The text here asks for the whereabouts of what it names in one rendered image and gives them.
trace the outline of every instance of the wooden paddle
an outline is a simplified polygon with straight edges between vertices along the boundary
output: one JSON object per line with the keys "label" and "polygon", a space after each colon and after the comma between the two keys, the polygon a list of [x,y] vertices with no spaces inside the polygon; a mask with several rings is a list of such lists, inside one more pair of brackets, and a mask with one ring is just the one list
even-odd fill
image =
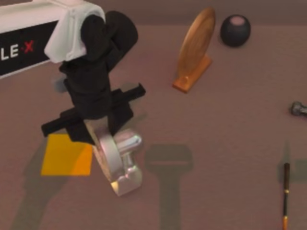
{"label": "wooden paddle", "polygon": [[173,87],[187,93],[212,60],[206,54],[215,26],[215,11],[205,8],[196,17],[183,41]]}

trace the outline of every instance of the yellow paper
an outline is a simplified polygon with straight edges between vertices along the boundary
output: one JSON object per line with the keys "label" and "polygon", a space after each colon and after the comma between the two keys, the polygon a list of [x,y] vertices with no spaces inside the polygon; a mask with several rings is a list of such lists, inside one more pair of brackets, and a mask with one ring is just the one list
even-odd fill
{"label": "yellow paper", "polygon": [[49,135],[41,175],[89,176],[92,156],[90,144],[72,142],[67,134]]}

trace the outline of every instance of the black ball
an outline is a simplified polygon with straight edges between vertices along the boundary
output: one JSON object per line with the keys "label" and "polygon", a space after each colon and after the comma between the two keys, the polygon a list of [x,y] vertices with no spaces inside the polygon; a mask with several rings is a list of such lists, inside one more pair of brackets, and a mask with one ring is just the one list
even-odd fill
{"label": "black ball", "polygon": [[247,42],[250,31],[251,26],[248,19],[242,15],[234,14],[223,21],[220,36],[225,45],[238,47]]}

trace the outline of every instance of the metal bolt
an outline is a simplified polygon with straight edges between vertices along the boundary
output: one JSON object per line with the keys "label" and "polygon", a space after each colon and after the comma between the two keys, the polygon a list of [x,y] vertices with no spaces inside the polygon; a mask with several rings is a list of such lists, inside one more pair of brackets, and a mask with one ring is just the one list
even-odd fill
{"label": "metal bolt", "polygon": [[290,112],[294,116],[301,116],[301,115],[307,116],[307,106],[304,106],[300,102],[293,102]]}

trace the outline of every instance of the red letter x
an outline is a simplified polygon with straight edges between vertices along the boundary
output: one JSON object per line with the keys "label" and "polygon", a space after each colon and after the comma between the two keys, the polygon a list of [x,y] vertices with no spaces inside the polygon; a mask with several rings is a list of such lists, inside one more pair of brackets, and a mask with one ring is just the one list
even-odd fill
{"label": "red letter x", "polygon": [[31,40],[30,42],[24,42],[24,45],[25,45],[25,50],[24,50],[24,53],[26,54],[27,52],[31,51],[33,52],[33,40]]}

